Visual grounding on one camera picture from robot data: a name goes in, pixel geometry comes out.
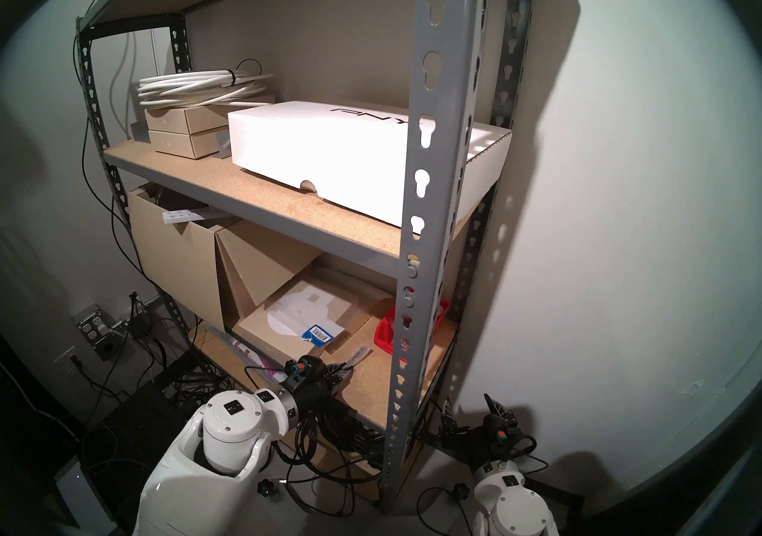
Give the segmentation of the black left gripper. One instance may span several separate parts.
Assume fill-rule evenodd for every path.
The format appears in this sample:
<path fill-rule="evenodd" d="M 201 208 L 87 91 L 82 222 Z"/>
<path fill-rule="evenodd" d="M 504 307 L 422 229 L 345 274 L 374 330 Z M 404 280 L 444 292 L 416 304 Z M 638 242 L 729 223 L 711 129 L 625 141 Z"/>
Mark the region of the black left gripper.
<path fill-rule="evenodd" d="M 280 400 L 288 416 L 308 416 L 331 397 L 331 391 L 344 389 L 354 366 L 325 364 L 318 356 L 304 355 L 287 360 L 283 371 L 287 378 L 280 383 Z"/>

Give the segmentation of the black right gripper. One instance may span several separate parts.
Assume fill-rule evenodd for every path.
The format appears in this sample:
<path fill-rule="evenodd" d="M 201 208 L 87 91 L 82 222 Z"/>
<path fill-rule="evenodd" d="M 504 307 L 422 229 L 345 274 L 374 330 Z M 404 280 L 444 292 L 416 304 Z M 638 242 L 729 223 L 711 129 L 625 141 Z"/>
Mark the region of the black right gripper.
<path fill-rule="evenodd" d="M 524 433 L 513 411 L 484 393 L 488 411 L 479 427 L 462 434 L 454 418 L 450 399 L 441 406 L 441 443 L 460 444 L 460 462 L 477 470 L 494 461 L 513 461 L 532 454 L 537 447 L 534 437 Z"/>

